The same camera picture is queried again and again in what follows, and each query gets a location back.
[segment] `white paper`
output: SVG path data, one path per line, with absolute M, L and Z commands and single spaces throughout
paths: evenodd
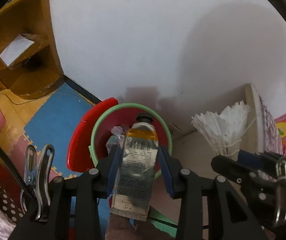
M 0 58 L 10 66 L 24 51 L 26 51 L 34 42 L 18 35 L 0 54 Z

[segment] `barcode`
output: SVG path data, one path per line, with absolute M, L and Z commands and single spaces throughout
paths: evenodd
M 145 140 L 132 139 L 130 143 L 130 148 L 149 151 L 151 148 L 151 143 Z

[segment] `green rim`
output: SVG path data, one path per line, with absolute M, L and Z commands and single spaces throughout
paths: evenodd
M 154 117 L 156 117 L 156 119 L 158 119 L 158 121 L 162 124 L 164 130 L 165 130 L 165 133 L 166 133 L 166 136 L 167 136 L 167 140 L 169 142 L 169 154 L 172 155 L 172 137 L 171 137 L 171 133 L 170 133 L 170 130 L 168 128 L 168 126 L 166 125 L 166 123 L 164 122 L 164 120 L 162 119 L 162 117 L 159 116 L 159 114 L 155 111 L 153 111 L 152 109 L 148 108 L 147 106 L 143 106 L 143 105 L 140 105 L 140 104 L 137 104 L 137 103 L 123 103 L 123 104 L 119 104 L 119 105 L 116 105 L 116 106 L 113 106 L 111 107 L 110 109 L 106 110 L 100 117 L 99 119 L 96 121 L 95 125 L 94 125 L 94 128 L 93 128 L 93 131 L 92 131 L 92 135 L 91 135 L 91 145 L 89 146 L 89 150 L 90 150 L 90 153 L 91 153 L 91 158 L 92 158 L 92 161 L 94 163 L 94 166 L 96 167 L 96 165 L 98 164 L 99 162 L 99 159 L 96 155 L 96 152 L 95 152 L 95 147 L 94 147 L 94 139 L 95 139 L 95 136 L 96 136 L 96 132 L 100 126 L 100 124 L 102 123 L 102 121 L 110 114 L 110 113 L 113 113 L 114 111 L 118 110 L 118 109 L 121 109 L 121 108 L 130 108 L 130 107 L 133 107 L 133 108 L 138 108 L 138 109 L 142 109 L 150 114 L 152 114 Z M 155 173 L 155 179 L 157 179 L 158 177 L 160 177 L 161 175 L 161 170 L 158 170 L 156 173 Z

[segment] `white wall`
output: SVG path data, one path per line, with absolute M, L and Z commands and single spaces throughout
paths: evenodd
M 184 132 L 252 82 L 286 112 L 286 23 L 267 0 L 51 0 L 67 76 L 100 99 L 143 103 Z

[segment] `red curved object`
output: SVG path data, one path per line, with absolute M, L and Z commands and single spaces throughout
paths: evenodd
M 66 164 L 70 170 L 85 172 L 88 169 L 94 168 L 89 151 L 92 130 L 98 118 L 106 110 L 117 104 L 118 101 L 115 98 L 108 98 L 96 106 L 93 106 L 83 115 L 72 135 L 67 149 Z

